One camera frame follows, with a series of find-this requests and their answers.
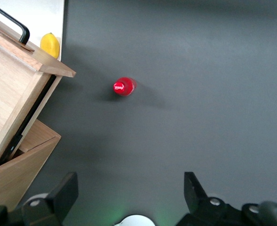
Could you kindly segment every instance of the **red bottle cap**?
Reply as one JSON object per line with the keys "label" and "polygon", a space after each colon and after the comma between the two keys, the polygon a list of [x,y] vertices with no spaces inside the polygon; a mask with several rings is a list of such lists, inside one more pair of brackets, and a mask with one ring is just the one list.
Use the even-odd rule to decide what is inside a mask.
{"label": "red bottle cap", "polygon": [[124,83],[118,81],[113,85],[113,90],[117,94],[122,94],[125,91],[125,85]]}

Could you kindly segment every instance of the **white surface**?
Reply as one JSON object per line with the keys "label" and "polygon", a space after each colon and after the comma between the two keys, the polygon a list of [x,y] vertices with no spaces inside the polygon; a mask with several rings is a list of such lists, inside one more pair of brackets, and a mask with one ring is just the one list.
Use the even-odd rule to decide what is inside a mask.
{"label": "white surface", "polygon": [[155,226],[155,224],[145,216],[131,215],[115,226]]}
{"label": "white surface", "polygon": [[[0,8],[30,30],[30,41],[40,47],[43,35],[53,33],[62,49],[64,0],[0,0]],[[0,21],[22,34],[21,28],[0,14]]]}

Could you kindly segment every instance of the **screw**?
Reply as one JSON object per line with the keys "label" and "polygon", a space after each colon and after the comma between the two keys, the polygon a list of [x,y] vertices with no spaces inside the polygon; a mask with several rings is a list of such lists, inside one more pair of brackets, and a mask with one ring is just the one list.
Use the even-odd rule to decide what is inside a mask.
{"label": "screw", "polygon": [[249,206],[249,210],[252,213],[259,213],[259,208],[257,206]]}
{"label": "screw", "polygon": [[32,202],[30,203],[30,206],[34,207],[34,206],[39,205],[39,203],[40,203],[40,200],[35,200],[35,201],[32,201]]}
{"label": "screw", "polygon": [[220,201],[218,199],[215,199],[215,198],[212,198],[210,200],[210,203],[214,206],[219,206],[221,204]]}

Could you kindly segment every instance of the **red object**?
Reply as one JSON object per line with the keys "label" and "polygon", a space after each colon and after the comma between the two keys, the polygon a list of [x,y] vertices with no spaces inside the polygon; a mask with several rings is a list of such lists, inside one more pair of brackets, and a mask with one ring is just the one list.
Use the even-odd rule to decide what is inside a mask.
{"label": "red object", "polygon": [[136,81],[132,78],[119,78],[113,85],[113,90],[121,96],[129,96],[136,88]]}

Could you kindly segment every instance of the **wooden crate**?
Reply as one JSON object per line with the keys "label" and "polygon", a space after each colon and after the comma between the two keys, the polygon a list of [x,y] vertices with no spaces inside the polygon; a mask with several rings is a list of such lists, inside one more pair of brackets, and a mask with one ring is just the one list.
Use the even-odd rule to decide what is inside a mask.
{"label": "wooden crate", "polygon": [[0,166],[0,205],[13,210],[52,153],[61,136],[36,120],[14,158]]}
{"label": "wooden crate", "polygon": [[0,22],[0,160],[10,159],[58,85],[75,72]]}
{"label": "wooden crate", "polygon": [[33,43],[18,42],[19,36],[0,22],[0,205],[9,211],[61,138],[37,116],[61,78],[75,75]]}

